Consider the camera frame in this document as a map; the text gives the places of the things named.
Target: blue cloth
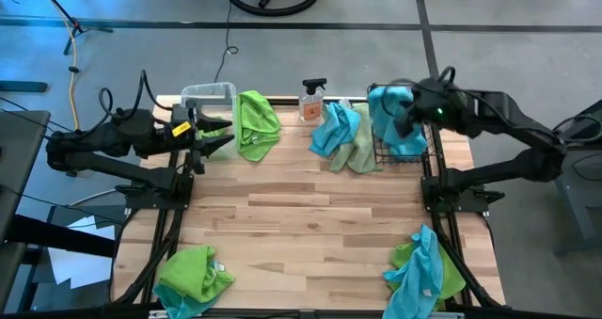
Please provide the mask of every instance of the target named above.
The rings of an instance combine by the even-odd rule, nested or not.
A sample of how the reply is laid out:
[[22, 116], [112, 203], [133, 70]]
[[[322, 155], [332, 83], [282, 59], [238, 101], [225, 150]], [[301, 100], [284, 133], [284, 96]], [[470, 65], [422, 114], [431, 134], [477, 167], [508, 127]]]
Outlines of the blue cloth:
[[[374, 135], [381, 138], [390, 147], [390, 152], [393, 155], [422, 154], [426, 150], [426, 139], [422, 135], [421, 128], [414, 125], [414, 129], [409, 135], [400, 138], [395, 130], [395, 118], [387, 113], [388, 111], [396, 117], [403, 118], [406, 112], [400, 102], [413, 101], [412, 92], [406, 87], [388, 87], [387, 94], [383, 98], [384, 94], [385, 87], [377, 87], [371, 90], [368, 95]], [[381, 102], [383, 99], [385, 99], [384, 103], [387, 111], [383, 109], [383, 102]]]
[[179, 295], [176, 291], [161, 283], [158, 283], [152, 291], [159, 297], [171, 319], [188, 319], [199, 315], [213, 306], [219, 298], [219, 296], [216, 296], [211, 301], [199, 303], [193, 297]]
[[356, 136], [361, 117], [355, 111], [338, 103], [325, 106], [325, 122], [311, 133], [309, 150], [327, 157], [340, 144], [351, 142]]
[[422, 225], [412, 234], [414, 251], [408, 263], [399, 270], [384, 273], [386, 281], [400, 282], [393, 293], [383, 319], [428, 318], [443, 287], [443, 261], [439, 255], [436, 234]]

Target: clear plastic bin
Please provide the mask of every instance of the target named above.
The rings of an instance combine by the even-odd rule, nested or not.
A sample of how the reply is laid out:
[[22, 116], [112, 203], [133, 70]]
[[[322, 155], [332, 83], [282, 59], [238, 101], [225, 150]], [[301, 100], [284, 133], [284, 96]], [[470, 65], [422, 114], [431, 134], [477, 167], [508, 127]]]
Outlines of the clear plastic bin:
[[[182, 90], [182, 106], [190, 99], [201, 100], [201, 112], [209, 117], [221, 117], [232, 121], [232, 130], [229, 134], [236, 136], [236, 87], [233, 83], [215, 83], [192, 85]], [[223, 149], [235, 149], [236, 139], [232, 140]]]

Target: black hose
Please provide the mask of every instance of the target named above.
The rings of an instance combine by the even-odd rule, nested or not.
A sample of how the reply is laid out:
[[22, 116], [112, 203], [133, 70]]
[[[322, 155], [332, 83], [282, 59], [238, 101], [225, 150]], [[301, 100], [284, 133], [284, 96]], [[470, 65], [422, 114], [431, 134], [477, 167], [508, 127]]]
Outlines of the black hose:
[[316, 2], [316, 0], [306, 0], [289, 8], [265, 8], [270, 0], [261, 0], [258, 8], [245, 4], [240, 0], [230, 0], [230, 2], [237, 8], [253, 15], [262, 17], [283, 17], [308, 9]]

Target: yellow cable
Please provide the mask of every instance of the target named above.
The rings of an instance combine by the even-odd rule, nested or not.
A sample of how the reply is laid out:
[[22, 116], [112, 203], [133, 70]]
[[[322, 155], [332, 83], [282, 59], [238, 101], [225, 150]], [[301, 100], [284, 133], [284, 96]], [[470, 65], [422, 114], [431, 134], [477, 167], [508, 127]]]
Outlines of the yellow cable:
[[[69, 23], [67, 23], [67, 17], [63, 14], [63, 12], [58, 8], [54, 1], [50, 1], [56, 8], [56, 11], [60, 15], [60, 18], [63, 20], [63, 24], [67, 28], [67, 32], [69, 33], [69, 38], [71, 39], [71, 45], [73, 45], [73, 67], [77, 67], [77, 45], [75, 45], [75, 38], [69, 28]], [[75, 102], [73, 101], [73, 79], [75, 77], [75, 73], [71, 72], [71, 81], [69, 82], [69, 102], [71, 103], [71, 112], [73, 113], [73, 122], [75, 123], [75, 130], [79, 130], [79, 119], [77, 118], [77, 109], [75, 108]]]

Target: concrete floor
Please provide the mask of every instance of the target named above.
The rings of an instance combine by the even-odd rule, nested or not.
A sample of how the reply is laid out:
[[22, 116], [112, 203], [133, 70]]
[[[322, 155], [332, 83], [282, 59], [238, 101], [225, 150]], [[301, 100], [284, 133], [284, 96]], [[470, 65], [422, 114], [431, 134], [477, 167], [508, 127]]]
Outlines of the concrete floor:
[[[47, 0], [0, 0], [0, 19], [56, 17]], [[226, 0], [59, 0], [74, 16], [96, 20], [224, 22]], [[274, 7], [293, 0], [274, 0]], [[431, 24], [599, 25], [602, 0], [425, 0]], [[288, 18], [265, 19], [234, 8], [233, 22], [418, 24], [416, 0], [319, 0]], [[82, 127], [102, 116], [97, 92], [107, 86], [116, 104], [132, 103], [141, 69], [155, 94], [179, 94], [187, 85], [210, 83], [224, 48], [221, 29], [117, 29], [86, 33], [78, 40], [75, 90]], [[70, 56], [61, 54], [64, 28], [0, 26], [0, 77], [49, 83], [43, 94], [3, 93], [31, 109], [51, 111], [53, 120], [72, 126], [68, 108]], [[456, 67], [465, 88], [509, 93], [531, 117], [552, 127], [602, 98], [602, 34], [433, 33], [439, 69]], [[361, 96], [373, 82], [429, 75], [420, 31], [233, 29], [220, 78], [238, 90], [296, 95], [301, 80], [326, 77], [331, 95]], [[142, 107], [151, 107], [143, 99]], [[477, 166], [514, 157], [523, 146], [508, 136], [471, 140]], [[135, 157], [127, 160], [136, 161]], [[34, 167], [26, 193], [71, 202], [113, 187], [112, 177], [94, 174], [71, 179], [46, 166]], [[556, 258], [551, 249], [574, 225], [551, 183], [512, 181], [490, 186], [506, 192], [491, 209], [496, 255], [508, 305], [530, 311], [601, 316], [602, 252]], [[24, 199], [20, 213], [45, 218], [47, 208]], [[40, 291], [39, 309], [84, 306], [56, 304]]]

